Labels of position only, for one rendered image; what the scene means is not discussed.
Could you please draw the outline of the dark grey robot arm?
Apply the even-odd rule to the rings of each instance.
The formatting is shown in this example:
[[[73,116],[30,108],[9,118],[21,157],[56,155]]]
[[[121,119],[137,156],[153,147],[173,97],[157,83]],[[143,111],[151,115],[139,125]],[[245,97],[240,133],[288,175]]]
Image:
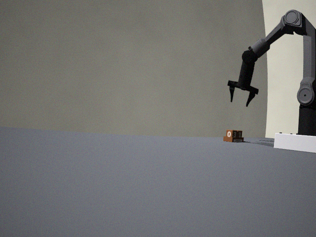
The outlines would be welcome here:
[[[289,10],[280,23],[265,37],[260,38],[242,54],[240,76],[251,79],[258,58],[284,34],[295,32],[303,36],[303,79],[297,92],[299,124],[296,135],[316,136],[316,29],[297,10]]]

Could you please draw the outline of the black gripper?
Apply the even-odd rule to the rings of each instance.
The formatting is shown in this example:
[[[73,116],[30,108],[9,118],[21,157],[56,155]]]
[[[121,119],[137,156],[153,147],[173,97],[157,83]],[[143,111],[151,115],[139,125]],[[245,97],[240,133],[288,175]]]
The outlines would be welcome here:
[[[230,89],[230,94],[231,94],[231,102],[233,100],[233,94],[234,94],[234,90],[236,87],[236,88],[240,88],[241,90],[250,91],[249,97],[248,97],[248,100],[246,103],[246,107],[248,106],[250,101],[255,97],[255,94],[258,94],[258,91],[259,91],[259,89],[256,89],[256,88],[250,86],[251,80],[252,79],[246,79],[246,78],[243,78],[242,76],[239,75],[238,82],[230,81],[230,80],[228,81],[228,86],[230,86],[229,89]]]

